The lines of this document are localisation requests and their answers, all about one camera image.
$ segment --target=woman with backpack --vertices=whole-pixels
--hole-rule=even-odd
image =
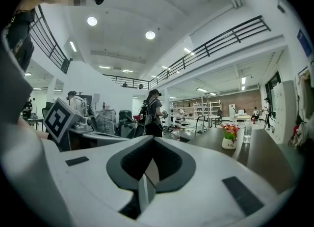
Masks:
[[[155,137],[162,137],[162,124],[160,117],[166,118],[168,115],[160,111],[162,106],[158,97],[161,93],[157,89],[151,90],[146,99],[147,116],[146,116],[146,135],[153,135]]]

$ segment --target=black pants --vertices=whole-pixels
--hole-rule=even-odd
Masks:
[[[270,124],[269,124],[269,114],[266,115],[264,129],[266,128],[266,124],[268,125],[268,128],[270,128]]]
[[[251,117],[251,120],[253,119],[255,117],[255,120],[259,120],[260,119],[260,116],[259,115],[252,115],[252,117]]]
[[[146,126],[146,135],[153,135],[155,137],[162,137],[162,125],[151,123]]]

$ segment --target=black metal railing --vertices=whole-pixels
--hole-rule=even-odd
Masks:
[[[257,16],[239,24],[207,41],[192,52],[180,58],[178,61],[174,62],[168,67],[168,69],[163,70],[150,81],[150,88],[158,85],[161,81],[168,79],[171,75],[176,74],[178,71],[185,70],[191,64],[194,64],[203,58],[210,57],[210,55],[217,51],[220,51],[232,44],[241,43],[242,40],[267,30],[271,31],[262,19],[262,16]]]
[[[114,75],[108,75],[108,74],[103,74],[103,75],[107,76],[112,81],[115,81],[120,86],[124,86],[126,83],[128,88],[146,89],[146,90],[150,89],[150,82],[147,80],[139,80],[139,79],[120,77],[120,76],[114,76]]]
[[[67,74],[70,60],[64,55],[55,40],[45,19],[41,6],[35,11],[35,21],[30,27],[30,36],[46,56],[65,74]]]

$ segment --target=white flower pot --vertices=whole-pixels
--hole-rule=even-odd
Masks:
[[[224,149],[236,149],[236,141],[233,142],[232,140],[228,140],[228,139],[224,138],[222,140],[221,146]]]

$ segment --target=person in white shirt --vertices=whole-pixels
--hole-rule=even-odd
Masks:
[[[75,91],[70,91],[68,93],[69,106],[78,114],[83,115],[83,102],[84,100],[81,97],[76,96]]]
[[[269,100],[268,98],[265,98],[266,101],[266,106],[264,108],[264,112],[265,112],[265,125],[264,125],[264,129],[266,128],[266,124],[268,125],[268,128],[266,130],[270,129],[270,124],[269,124],[269,116],[270,116],[270,104],[269,104]]]
[[[252,115],[252,117],[251,117],[251,120],[253,119],[253,118],[255,118],[255,120],[258,120],[259,122],[260,122],[260,111],[259,110],[257,110],[257,107],[254,107],[254,111],[253,111],[253,115]]]

